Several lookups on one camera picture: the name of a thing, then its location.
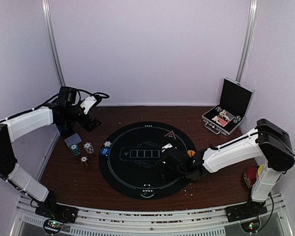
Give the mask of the orange round dealer button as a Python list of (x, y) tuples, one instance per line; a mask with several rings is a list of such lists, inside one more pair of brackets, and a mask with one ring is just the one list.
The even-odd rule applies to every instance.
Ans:
[(189, 157), (193, 157), (196, 152), (193, 150), (188, 150), (187, 153), (188, 153)]

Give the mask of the single blue-white poker chip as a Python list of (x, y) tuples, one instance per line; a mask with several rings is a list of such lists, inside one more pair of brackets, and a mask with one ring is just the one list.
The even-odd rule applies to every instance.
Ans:
[(104, 147), (109, 148), (109, 147), (112, 145), (112, 142), (110, 142), (110, 141), (105, 141), (103, 145), (104, 145)]

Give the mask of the blue round blind button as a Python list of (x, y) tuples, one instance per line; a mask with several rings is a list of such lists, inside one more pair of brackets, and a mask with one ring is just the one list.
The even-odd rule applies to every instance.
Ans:
[(103, 156), (108, 156), (110, 153), (110, 149), (107, 148), (107, 147), (104, 147), (100, 150), (100, 154), (103, 155)]

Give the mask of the red triangular button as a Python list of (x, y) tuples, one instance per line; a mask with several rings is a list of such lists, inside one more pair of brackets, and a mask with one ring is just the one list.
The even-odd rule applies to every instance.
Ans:
[(176, 140), (177, 139), (174, 131), (170, 131), (169, 133), (165, 134), (164, 137), (167, 138), (167, 139), (171, 139), (171, 140)]

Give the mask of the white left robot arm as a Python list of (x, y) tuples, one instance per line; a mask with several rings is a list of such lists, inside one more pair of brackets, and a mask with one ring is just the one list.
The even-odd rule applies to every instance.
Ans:
[(61, 208), (55, 194), (20, 166), (12, 144), (24, 135), (52, 124), (68, 133), (78, 123), (91, 132), (101, 122), (92, 118), (89, 111), (108, 98), (106, 93), (62, 86), (42, 104), (0, 120), (0, 179), (36, 200), (50, 218), (57, 218)]

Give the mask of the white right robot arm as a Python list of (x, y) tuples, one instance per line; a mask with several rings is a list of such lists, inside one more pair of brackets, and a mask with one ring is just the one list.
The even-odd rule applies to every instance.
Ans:
[(204, 175), (256, 157), (264, 157), (266, 161), (252, 186), (251, 199), (242, 206), (242, 213), (252, 217), (261, 209), (261, 203), (280, 176), (295, 163), (289, 134), (269, 120), (260, 119), (246, 134), (193, 155), (167, 144), (161, 149), (157, 169), (166, 180), (183, 177), (197, 182)]

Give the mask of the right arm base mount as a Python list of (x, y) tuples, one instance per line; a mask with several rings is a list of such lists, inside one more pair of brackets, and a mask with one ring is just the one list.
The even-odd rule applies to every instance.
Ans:
[(267, 213), (267, 208), (260, 203), (244, 203), (225, 208), (228, 222), (241, 221)]

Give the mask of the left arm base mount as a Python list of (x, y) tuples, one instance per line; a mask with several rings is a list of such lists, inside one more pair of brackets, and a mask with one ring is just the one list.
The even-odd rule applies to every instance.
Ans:
[(55, 219), (62, 223), (75, 223), (78, 215), (78, 209), (72, 206), (57, 205), (56, 209), (49, 210), (39, 206), (36, 208), (35, 214)]

